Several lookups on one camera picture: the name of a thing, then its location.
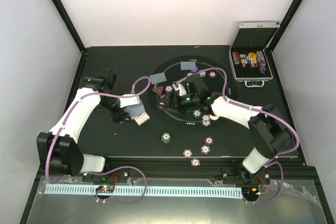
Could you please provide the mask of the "blue chip on rail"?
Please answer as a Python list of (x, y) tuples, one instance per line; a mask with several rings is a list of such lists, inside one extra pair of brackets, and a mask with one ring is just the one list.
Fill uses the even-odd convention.
[(197, 158), (193, 158), (193, 159), (191, 160), (191, 165), (192, 165), (192, 166), (199, 166), (199, 165), (200, 165), (200, 160), (197, 159)]

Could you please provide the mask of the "white dealer button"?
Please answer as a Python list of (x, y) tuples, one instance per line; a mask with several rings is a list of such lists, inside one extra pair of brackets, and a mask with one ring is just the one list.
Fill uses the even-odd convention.
[(217, 115), (209, 115), (209, 117), (210, 117), (210, 119), (211, 120), (218, 120), (219, 119), (219, 116), (217, 116)]

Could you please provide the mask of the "red triangular marker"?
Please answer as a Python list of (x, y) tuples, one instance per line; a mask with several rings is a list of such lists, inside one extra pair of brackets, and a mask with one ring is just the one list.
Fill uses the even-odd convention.
[(160, 87), (156, 87), (156, 88), (153, 88), (152, 91), (158, 96), (160, 97), (162, 95), (162, 92), (163, 92), (163, 86), (160, 86)]

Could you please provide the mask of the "brown chips row in case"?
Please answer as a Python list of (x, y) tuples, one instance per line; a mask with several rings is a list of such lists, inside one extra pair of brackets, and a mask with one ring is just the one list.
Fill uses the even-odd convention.
[(232, 59), (233, 59), (233, 63), (235, 65), (239, 65), (240, 64), (240, 55), (238, 52), (234, 51), (232, 52)]

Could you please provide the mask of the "green poker chip stack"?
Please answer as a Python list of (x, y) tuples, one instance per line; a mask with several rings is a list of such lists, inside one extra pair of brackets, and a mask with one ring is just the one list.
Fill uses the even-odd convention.
[(161, 141), (165, 144), (169, 143), (171, 140), (171, 135), (170, 133), (163, 133), (161, 136)]

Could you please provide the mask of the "blue chip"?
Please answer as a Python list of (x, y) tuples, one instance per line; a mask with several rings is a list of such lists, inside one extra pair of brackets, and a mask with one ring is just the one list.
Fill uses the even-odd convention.
[(191, 165), (192, 165), (192, 166), (199, 166), (199, 165), (200, 165), (200, 160), (197, 159), (197, 158), (193, 158), (193, 159), (191, 160)]
[(201, 152), (202, 152), (203, 154), (208, 154), (208, 153), (210, 152), (210, 147), (209, 147), (208, 145), (203, 145), (203, 146), (201, 147)]
[(190, 158), (192, 156), (192, 151), (189, 150), (189, 149), (185, 149), (184, 152), (183, 152), (183, 156), (187, 157), (187, 158)]

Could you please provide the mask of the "aluminium poker case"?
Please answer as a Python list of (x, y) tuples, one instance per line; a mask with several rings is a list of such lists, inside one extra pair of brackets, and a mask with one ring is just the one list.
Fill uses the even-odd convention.
[(229, 46), (229, 60), (237, 82), (247, 88), (262, 88), (273, 79), (266, 49), (280, 23), (242, 22), (239, 23)]

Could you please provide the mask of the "card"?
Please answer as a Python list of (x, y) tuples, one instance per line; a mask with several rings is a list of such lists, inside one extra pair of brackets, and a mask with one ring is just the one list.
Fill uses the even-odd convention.
[(157, 84), (157, 83), (165, 82), (167, 80), (166, 75), (165, 75), (164, 72), (152, 74), (149, 77), (150, 77), (150, 80), (151, 80), (152, 84)]
[(197, 69), (197, 66), (194, 61), (183, 61), (180, 63), (180, 69), (195, 71)]

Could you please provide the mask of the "white playing card box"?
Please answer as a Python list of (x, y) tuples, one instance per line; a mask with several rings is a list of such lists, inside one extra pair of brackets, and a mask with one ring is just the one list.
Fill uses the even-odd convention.
[(137, 123), (138, 126), (141, 126), (142, 124), (147, 122), (149, 119), (150, 119), (150, 117), (146, 112), (144, 112), (144, 113), (142, 113), (139, 116), (136, 116), (134, 118), (134, 120), (135, 120), (135, 122)]

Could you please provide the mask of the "round black poker mat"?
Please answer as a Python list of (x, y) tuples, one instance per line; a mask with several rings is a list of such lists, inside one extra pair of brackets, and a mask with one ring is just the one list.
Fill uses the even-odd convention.
[(154, 84), (147, 104), (156, 119), (183, 131), (219, 126), (225, 119), (211, 119), (211, 104), (222, 94), (237, 98), (232, 76), (224, 67), (202, 56), (178, 56), (158, 66), (155, 73), (166, 80)]

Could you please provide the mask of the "brown poker chip stack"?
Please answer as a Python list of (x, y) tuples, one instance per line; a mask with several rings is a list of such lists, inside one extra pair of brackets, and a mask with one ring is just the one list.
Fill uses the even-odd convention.
[(214, 139), (210, 136), (206, 137), (205, 140), (204, 140), (205, 144), (210, 146), (214, 143)]

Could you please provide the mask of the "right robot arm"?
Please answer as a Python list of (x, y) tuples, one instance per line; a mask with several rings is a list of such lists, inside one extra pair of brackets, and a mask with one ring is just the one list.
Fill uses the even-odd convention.
[(182, 114), (199, 109), (204, 115), (229, 119), (249, 129), (255, 146), (238, 170), (239, 179), (245, 184), (252, 183), (258, 171), (295, 138), (293, 128), (275, 106), (263, 108), (232, 100), (225, 93), (211, 91), (204, 79), (195, 74), (184, 82), (173, 83), (172, 89), (159, 98), (159, 109)]

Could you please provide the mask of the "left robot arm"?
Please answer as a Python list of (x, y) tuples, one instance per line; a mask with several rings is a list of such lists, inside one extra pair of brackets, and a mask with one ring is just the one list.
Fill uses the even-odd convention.
[(112, 177), (113, 169), (105, 164), (104, 157), (81, 151), (78, 146), (80, 133), (97, 106), (109, 110), (113, 121), (119, 123), (131, 119), (124, 109), (139, 105), (140, 99), (134, 90), (130, 94), (112, 94), (116, 75), (109, 69), (103, 72), (97, 78), (85, 77), (62, 118), (49, 132), (37, 136), (39, 160), (47, 177), (52, 173), (67, 176), (94, 173), (102, 182)]

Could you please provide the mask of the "blue playing card deck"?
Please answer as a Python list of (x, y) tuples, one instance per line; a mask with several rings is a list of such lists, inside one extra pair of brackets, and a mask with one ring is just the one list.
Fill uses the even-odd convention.
[(124, 109), (125, 113), (127, 113), (131, 119), (134, 119), (136, 116), (139, 116), (140, 114), (145, 112), (145, 108), (143, 105), (142, 100), (140, 101), (140, 103), (138, 105), (134, 105), (134, 106), (127, 106)]

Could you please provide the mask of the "yellow button in case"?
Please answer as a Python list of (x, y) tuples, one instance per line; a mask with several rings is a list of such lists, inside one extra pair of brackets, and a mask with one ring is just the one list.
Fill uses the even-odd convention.
[(255, 53), (253, 53), (253, 52), (250, 52), (250, 53), (248, 54), (248, 57), (249, 57), (251, 60), (255, 60), (255, 59), (257, 58), (257, 55), (256, 55)]

